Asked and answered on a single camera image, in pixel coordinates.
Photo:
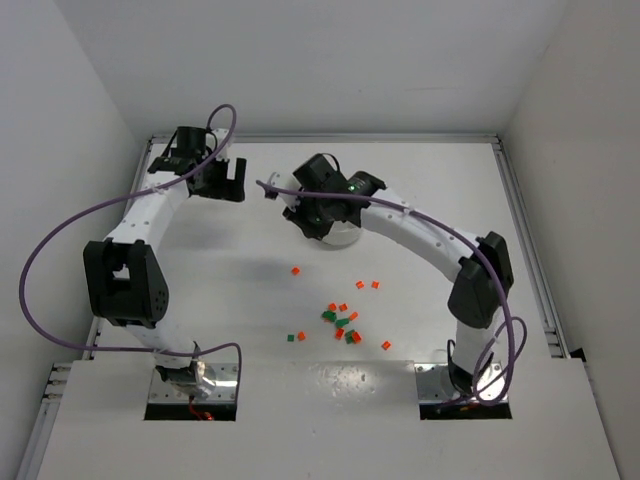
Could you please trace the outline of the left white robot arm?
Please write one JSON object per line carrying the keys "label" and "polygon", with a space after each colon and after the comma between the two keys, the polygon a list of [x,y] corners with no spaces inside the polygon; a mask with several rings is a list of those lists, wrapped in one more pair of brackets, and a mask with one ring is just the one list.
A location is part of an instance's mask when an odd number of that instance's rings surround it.
{"label": "left white robot arm", "polygon": [[180,206],[191,197],[240,203],[247,162],[229,161],[222,131],[182,126],[148,167],[141,190],[121,223],[90,241],[83,261],[90,306],[149,348],[161,379],[193,393],[205,386],[198,344],[166,317],[169,287],[156,251]]}

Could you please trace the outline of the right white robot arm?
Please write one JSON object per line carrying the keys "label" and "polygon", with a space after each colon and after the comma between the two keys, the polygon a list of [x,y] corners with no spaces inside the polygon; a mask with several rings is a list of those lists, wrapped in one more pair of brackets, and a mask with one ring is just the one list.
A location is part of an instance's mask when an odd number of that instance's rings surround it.
{"label": "right white robot arm", "polygon": [[378,177],[357,171],[346,177],[337,160],[318,153],[293,173],[273,173],[266,196],[284,204],[284,218],[307,239],[345,247],[362,232],[378,234],[412,252],[451,284],[447,307],[456,320],[448,343],[449,382],[461,395],[478,388],[493,359],[497,321],[507,331],[504,307],[514,278],[506,240],[455,230],[412,208]]}

